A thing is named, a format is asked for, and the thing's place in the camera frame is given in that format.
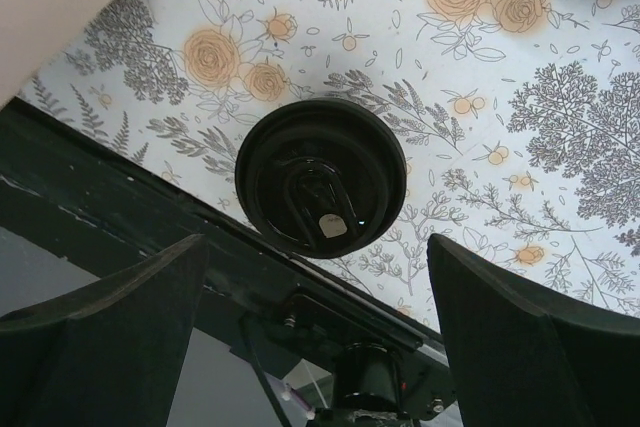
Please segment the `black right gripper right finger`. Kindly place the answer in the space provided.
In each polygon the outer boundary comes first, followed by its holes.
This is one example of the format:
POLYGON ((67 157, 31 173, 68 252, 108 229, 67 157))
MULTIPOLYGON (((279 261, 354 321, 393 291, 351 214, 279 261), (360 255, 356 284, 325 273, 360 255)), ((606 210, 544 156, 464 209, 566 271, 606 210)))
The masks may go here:
POLYGON ((428 270, 466 426, 636 426, 639 321, 433 234, 428 270))

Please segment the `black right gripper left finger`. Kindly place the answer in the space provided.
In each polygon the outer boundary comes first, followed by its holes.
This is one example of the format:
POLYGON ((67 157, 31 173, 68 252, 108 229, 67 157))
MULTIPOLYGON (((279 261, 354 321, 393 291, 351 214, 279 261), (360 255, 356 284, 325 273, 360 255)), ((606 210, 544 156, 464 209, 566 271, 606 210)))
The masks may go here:
POLYGON ((166 425, 207 265, 206 241, 191 235, 2 316, 2 425, 166 425))

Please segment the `black plastic cup lid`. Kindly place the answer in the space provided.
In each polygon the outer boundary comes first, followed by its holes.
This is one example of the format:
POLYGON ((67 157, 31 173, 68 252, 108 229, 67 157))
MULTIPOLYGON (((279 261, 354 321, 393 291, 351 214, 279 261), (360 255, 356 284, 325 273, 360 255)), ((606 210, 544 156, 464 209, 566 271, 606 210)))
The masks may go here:
POLYGON ((242 142, 234 179, 244 213, 264 238, 314 259, 380 238, 407 189, 406 159, 391 129, 364 107, 328 97, 261 119, 242 142))

